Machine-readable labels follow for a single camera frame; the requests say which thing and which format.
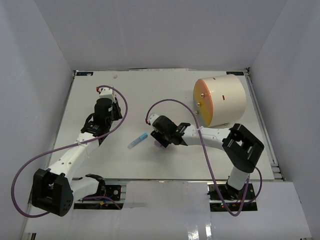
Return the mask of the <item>cream round drawer organizer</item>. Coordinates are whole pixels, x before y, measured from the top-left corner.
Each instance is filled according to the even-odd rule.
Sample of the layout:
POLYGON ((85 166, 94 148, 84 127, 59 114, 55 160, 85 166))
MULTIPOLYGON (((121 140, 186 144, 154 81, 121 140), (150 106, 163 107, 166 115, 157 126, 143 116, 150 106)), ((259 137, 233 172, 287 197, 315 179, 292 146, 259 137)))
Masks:
POLYGON ((240 79, 233 75, 200 78, 193 88, 193 102, 205 127, 239 120, 247 107, 247 96, 240 79))

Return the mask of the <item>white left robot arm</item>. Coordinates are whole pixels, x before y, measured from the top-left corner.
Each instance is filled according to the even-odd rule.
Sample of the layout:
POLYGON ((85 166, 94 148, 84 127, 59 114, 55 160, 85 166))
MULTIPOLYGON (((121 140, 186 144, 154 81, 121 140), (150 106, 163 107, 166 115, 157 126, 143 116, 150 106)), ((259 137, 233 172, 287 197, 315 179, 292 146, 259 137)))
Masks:
POLYGON ((85 120, 75 145, 47 169, 38 169, 33 175, 31 204, 34 207, 63 217, 75 201, 86 197, 99 200, 105 196, 103 177, 89 173, 74 179, 79 167, 110 134, 113 122, 123 117, 113 88, 99 86, 97 92, 94 112, 85 120))

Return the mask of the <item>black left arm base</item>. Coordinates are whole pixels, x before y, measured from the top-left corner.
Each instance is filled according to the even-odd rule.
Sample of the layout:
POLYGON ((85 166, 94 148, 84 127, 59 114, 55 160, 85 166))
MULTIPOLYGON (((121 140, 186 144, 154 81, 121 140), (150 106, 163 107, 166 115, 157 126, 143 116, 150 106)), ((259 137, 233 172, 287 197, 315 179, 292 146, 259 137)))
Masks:
POLYGON ((85 196, 84 200, 106 200, 104 197, 108 197, 114 201, 119 201, 121 199, 121 185, 114 185, 114 184, 105 184, 104 186, 98 186, 96 193, 89 194, 85 196))

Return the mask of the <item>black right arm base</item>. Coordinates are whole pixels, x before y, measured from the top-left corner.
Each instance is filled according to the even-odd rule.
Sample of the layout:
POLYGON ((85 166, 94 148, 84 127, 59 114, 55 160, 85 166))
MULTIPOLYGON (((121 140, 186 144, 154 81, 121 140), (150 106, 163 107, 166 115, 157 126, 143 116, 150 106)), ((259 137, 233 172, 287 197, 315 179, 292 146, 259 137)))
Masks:
MULTIPOLYGON (((225 189, 225 184, 218 184, 218 188, 220 189, 221 194, 229 209, 232 212, 237 212, 240 208, 245 188, 243 187, 242 190, 238 193, 228 193, 228 191, 225 189)), ((208 185, 207 195, 209 197, 209 206, 212 213, 227 212, 213 183, 208 185)), ((255 197, 255 190, 253 188, 253 185, 250 183, 248 185, 245 201, 242 207, 243 212, 256 212, 258 210, 255 197)))

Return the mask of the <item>purple eraser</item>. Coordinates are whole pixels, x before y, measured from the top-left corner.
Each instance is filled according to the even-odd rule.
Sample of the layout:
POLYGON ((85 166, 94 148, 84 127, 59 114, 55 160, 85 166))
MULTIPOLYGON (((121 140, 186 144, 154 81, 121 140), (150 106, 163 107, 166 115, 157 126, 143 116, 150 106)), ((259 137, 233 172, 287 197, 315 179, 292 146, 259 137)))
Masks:
POLYGON ((154 145, 157 146, 157 147, 161 147, 161 146, 162 146, 162 145, 161 145, 159 142, 157 142, 157 141, 154 142, 154 145))

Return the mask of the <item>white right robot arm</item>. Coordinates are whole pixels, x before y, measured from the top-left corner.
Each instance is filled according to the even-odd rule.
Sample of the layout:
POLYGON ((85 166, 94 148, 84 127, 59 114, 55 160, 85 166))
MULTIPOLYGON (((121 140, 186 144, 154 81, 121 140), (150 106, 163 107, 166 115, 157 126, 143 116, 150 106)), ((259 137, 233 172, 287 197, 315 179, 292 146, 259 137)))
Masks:
POLYGON ((190 123, 176 125, 164 115, 152 114, 146 123, 153 127, 151 136, 164 148, 176 146, 201 146, 224 151, 233 168, 225 186, 219 187, 223 198, 238 199, 244 193, 247 178, 254 171, 264 144, 245 126, 235 123, 231 128, 197 128, 190 123))

